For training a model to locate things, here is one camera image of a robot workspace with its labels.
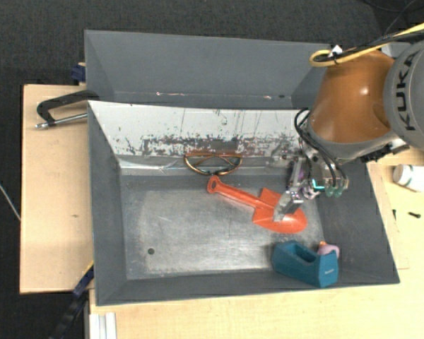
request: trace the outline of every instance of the cable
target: cable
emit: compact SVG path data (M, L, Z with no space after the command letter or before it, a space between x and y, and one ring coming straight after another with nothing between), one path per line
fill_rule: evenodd
M347 180L347 175L346 173L342 170L340 164L334 159L334 157L332 157L330 154L328 154L328 152L325 151L325 149L323 149L323 147L320 146L320 144L318 144L318 142L316 142L308 133L305 133L301 126L306 122L306 120L308 119L310 113L308 112L303 118L302 121L300 123L298 123L298 117L305 111L309 110L308 108L302 108L296 115L294 118L294 127L295 130L297 131L298 135L301 137L302 140L306 141L307 144L309 144L311 147L313 147L315 150L317 150L320 155L322 156L322 159L324 160L326 166L329 168L330 173L331 173L331 177L333 178L333 186L336 186L336 173L334 171L333 166L331 166L330 161L333 162L334 167L339 171L339 174L341 175L343 180Z
M6 193L5 189L3 188L1 184L0 184L0 191L2 192L2 194L5 196L6 200L8 201L8 204L13 210L14 215L16 215L17 219L20 221L19 212L16 210L16 207L13 205L13 201L11 201L11 199L9 198L8 194Z
M358 0L358 1L361 1L361 2L371 6L373 8L377 8L377 9L382 10L382 11L387 11L389 13L412 13L412 12L419 11L422 8L424 8L424 4L423 4L419 7L415 8L415 9L411 9L411 10L407 10L407 9L405 9L405 7L403 7L401 10L397 10L397 9L386 8L384 6L377 5L371 0Z
M373 42L360 45L359 47L344 50L342 53L334 55L331 50L318 50L310 57L310 64L312 66L332 66L334 64L342 64L355 58L361 57L364 54L373 52L381 47L397 40L404 40L410 34L424 33L424 23L413 26L401 32L385 35Z

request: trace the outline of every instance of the white object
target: white object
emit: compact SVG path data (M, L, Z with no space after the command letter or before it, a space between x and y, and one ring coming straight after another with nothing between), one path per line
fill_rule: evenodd
M397 165L393 171L393 180L412 191L424 191L424 166Z
M89 339L117 339L116 314L90 314Z
M100 339L107 339L107 328L105 327L105 316L99 316L99 327L100 327Z
M107 330L107 339L117 339L115 313L105 314L105 327Z
M100 339L100 315L90 314L90 337L89 339Z

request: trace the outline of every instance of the yellow cable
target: yellow cable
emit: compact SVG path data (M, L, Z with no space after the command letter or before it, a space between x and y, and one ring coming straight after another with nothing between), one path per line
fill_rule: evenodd
M412 32L417 32L417 31L421 31L421 30L424 30L424 23L419 24L417 26L413 26L410 29L401 31L401 32L393 35L393 37L398 37L398 36L401 36L401 35L410 34ZM317 52L315 52L313 55L310 56L310 64L312 66L319 66L320 67L320 66L331 66L331 65L334 65L334 64L346 63L347 61L353 60L354 58L361 57L364 54L367 54L369 52L373 52L374 50L380 49L381 47L385 46L386 44L389 44L389 43L388 42L385 42L385 43L380 44L380 45L377 45L375 47L369 47L369 48L367 48L365 50L362 50L361 52L358 52L358 53L355 53L355 54L352 54L352 55L348 55L348 56L345 56L345 57L342 57L342 58L337 57L336 60L322 61L322 62L320 62L320 61L314 61L314 59L316 57L318 57L318 56L323 56L323 55L327 55L328 56L328 55L330 55L331 50L327 50L327 49L318 50Z

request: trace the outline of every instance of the wooden board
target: wooden board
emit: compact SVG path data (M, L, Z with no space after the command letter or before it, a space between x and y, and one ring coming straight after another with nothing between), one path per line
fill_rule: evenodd
M93 259L86 120L36 129L39 102L81 86L26 85L22 128L20 292L72 290ZM80 114L86 103L54 109Z

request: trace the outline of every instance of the black cable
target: black cable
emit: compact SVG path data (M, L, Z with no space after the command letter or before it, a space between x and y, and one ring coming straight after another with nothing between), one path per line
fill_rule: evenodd
M302 140L306 141L307 144L309 144L311 147L313 147L315 150L317 150L320 155L322 156L322 159L325 161L325 164L327 165L327 167L330 170L331 173L331 177L333 178L333 186L336 186L336 173L333 169L333 167L331 166L330 161L333 162L334 167L339 171L342 179L347 180L347 175L346 173L343 171L343 169L341 168L340 164L334 159L334 157L332 157L330 154L328 154L328 152L325 151L325 149L323 149L323 147L320 146L320 144L318 144L318 142L316 142L308 133L305 133L301 126L305 123L305 121L307 120L307 118L309 117L310 113L308 112L302 119L302 121L300 123L298 123L298 117L305 111L309 110L308 108L302 108L296 115L294 118L294 127L295 130L297 131L298 135L301 137Z
M334 172L333 167L331 166L330 161L327 158L327 154L324 152L324 150L322 149L322 147L320 147L319 145L317 145L313 140L310 140L310 137L306 137L305 132L303 132L303 130L301 129L301 125L303 123L305 123L306 119L308 118L308 116L310 115L310 113L308 112L306 114L305 117L303 117L301 123L298 123L298 117L305 111L307 111L308 108L302 108L296 115L294 118L294 127L295 130L297 131L298 135L301 137L302 140L306 141L311 147L313 147L315 150L317 150L320 155L322 156L322 159L325 161L326 166L329 168L330 173L331 173L331 177L333 179L333 186L336 186L336 173Z
M421 5L421 6L417 7L417 8L415 8L415 9L412 9L412 10L405 10L405 11L404 11L405 6L404 6L401 10L398 10L398 9L386 8L386 7L384 7L384 6L377 5L377 4L375 4L375 3L374 3L373 1L371 1L371 0L358 0L358 1L361 1L361 2L363 2L363 3L365 3L365 4L369 5L369 6L371 6L371 7L373 7L373 8L377 8L377 9L382 10L382 11L387 11L387 12L389 12L389 13L405 13L405 12L407 12L407 13L412 13L412 12L419 11L419 10L421 10L422 8L424 8L424 4L423 4L423 5Z

